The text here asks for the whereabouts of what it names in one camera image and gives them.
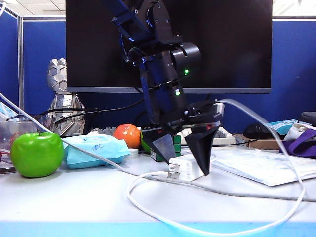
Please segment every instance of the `transparent container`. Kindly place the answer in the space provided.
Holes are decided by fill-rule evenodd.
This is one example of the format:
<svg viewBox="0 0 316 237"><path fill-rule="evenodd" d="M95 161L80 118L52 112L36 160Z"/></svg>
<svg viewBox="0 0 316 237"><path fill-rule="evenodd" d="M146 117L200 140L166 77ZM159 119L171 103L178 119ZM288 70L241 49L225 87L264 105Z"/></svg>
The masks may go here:
<svg viewBox="0 0 316 237"><path fill-rule="evenodd" d="M53 115L31 115L49 130L53 129ZM36 132L39 127L24 115L0 121L0 174L12 173L14 168L10 160L10 149L13 141L24 133Z"/></svg>

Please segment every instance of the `monitor screen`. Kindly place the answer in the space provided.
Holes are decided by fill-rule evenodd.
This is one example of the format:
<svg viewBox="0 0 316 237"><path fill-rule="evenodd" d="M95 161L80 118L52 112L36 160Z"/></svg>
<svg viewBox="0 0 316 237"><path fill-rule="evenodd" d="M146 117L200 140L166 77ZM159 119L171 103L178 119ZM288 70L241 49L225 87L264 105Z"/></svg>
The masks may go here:
<svg viewBox="0 0 316 237"><path fill-rule="evenodd" d="M174 34L201 51L186 93L269 93L272 0L165 0ZM113 15L100 0L66 1L67 90L135 92L138 68L125 63Z"/></svg>

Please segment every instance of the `blue fabric wall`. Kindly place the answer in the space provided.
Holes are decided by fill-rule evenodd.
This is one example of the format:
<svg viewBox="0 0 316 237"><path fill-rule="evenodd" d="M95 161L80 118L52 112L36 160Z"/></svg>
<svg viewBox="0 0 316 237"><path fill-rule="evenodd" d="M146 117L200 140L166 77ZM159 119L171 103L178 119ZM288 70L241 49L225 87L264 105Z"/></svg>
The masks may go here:
<svg viewBox="0 0 316 237"><path fill-rule="evenodd" d="M316 111L316 21L274 21L272 91L270 94L214 94L211 99L231 98L242 102L268 121L298 119L301 112ZM66 57L65 22L25 22L25 106L32 114L48 109L53 92L46 85L46 71L52 58ZM87 107L102 109L129 105L139 94L81 93ZM189 102L206 95L188 94ZM97 115L93 127L112 127L135 123L144 104L128 110ZM226 106L223 126L241 133L255 122L232 106ZM148 122L145 116L138 124Z"/></svg>
<svg viewBox="0 0 316 237"><path fill-rule="evenodd" d="M4 12L0 19L0 92L19 105L17 19Z"/></svg>

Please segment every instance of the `black mouse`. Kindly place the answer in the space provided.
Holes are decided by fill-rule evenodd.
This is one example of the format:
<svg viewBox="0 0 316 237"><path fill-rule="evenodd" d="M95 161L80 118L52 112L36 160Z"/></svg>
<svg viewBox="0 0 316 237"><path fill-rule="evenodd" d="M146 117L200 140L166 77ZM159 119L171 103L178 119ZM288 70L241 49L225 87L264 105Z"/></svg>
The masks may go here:
<svg viewBox="0 0 316 237"><path fill-rule="evenodd" d="M268 139L272 137L272 134L269 132L269 130L260 123L253 123L249 125L243 132L243 135L246 138L252 139Z"/></svg>

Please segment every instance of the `green apple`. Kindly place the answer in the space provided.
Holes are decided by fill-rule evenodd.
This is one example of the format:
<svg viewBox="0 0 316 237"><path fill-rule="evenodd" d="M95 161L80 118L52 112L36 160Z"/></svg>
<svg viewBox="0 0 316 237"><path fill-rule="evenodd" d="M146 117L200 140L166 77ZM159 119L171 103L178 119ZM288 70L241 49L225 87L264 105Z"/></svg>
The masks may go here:
<svg viewBox="0 0 316 237"><path fill-rule="evenodd" d="M144 151L147 153L150 153L150 146L146 142L144 142L142 132L140 133L140 138L141 138L141 144L142 144Z"/></svg>
<svg viewBox="0 0 316 237"><path fill-rule="evenodd" d="M25 133L14 140L10 156L13 166L22 176L48 176L61 165L63 142L55 133Z"/></svg>

